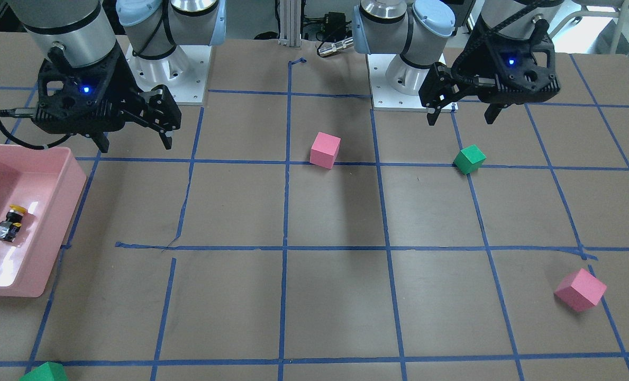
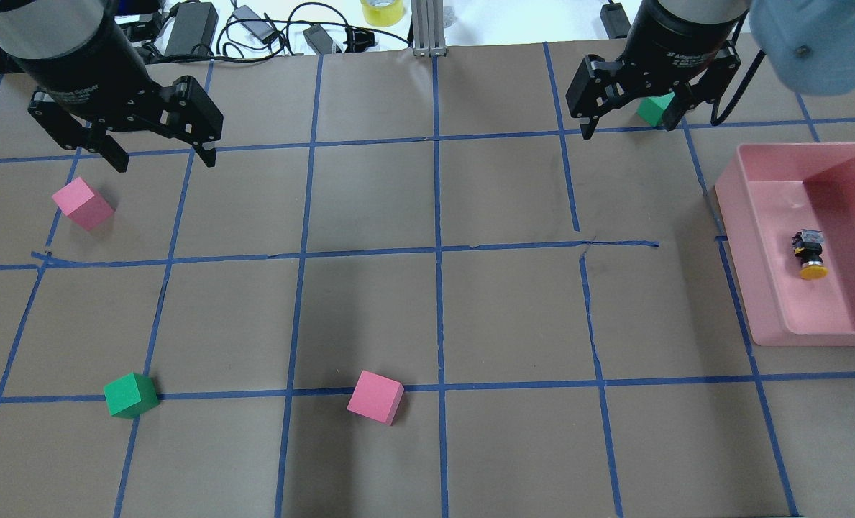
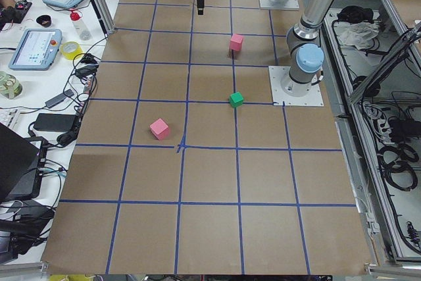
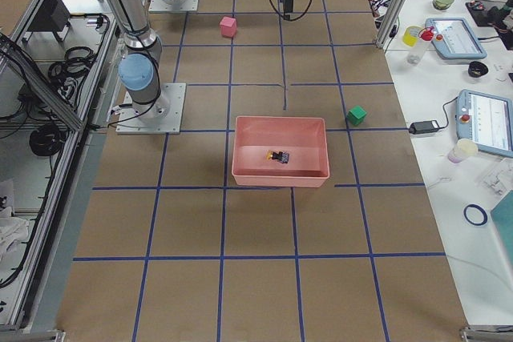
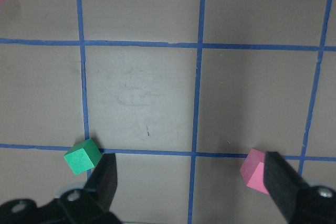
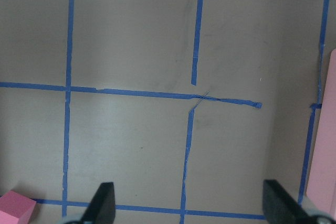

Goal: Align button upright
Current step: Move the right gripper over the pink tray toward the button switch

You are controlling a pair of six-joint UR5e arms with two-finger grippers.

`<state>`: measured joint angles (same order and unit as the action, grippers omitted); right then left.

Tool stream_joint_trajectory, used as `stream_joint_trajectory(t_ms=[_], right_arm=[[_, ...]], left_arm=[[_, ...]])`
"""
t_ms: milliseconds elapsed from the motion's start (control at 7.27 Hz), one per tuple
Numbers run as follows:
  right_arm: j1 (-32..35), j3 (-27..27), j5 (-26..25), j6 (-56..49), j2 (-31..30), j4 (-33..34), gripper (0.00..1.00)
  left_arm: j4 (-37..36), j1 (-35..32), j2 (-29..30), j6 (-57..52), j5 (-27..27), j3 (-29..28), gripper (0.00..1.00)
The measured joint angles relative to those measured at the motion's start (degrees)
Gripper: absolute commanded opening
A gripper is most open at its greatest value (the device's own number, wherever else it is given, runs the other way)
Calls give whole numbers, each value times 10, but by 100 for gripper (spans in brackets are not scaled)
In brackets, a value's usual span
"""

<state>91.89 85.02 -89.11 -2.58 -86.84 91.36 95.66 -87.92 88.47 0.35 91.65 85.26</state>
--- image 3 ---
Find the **green cube near arm base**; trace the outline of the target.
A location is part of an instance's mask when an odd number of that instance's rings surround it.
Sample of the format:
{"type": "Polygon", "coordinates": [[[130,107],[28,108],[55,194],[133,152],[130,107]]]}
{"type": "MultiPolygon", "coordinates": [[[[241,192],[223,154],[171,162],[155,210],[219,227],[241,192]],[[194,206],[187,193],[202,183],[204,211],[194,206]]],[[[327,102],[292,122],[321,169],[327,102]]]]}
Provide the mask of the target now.
{"type": "Polygon", "coordinates": [[[230,102],[231,107],[237,108],[238,106],[242,105],[244,102],[243,95],[239,91],[234,92],[230,95],[229,102],[230,102]]]}

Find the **person hand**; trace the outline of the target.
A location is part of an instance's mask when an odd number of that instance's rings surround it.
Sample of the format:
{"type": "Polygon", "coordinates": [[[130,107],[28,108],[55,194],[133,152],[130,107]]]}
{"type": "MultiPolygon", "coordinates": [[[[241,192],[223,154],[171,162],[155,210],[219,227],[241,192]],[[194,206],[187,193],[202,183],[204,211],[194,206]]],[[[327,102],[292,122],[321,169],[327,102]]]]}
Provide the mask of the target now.
{"type": "Polygon", "coordinates": [[[1,28],[7,23],[11,23],[17,19],[15,7],[8,6],[1,8],[0,25],[1,28]]]}

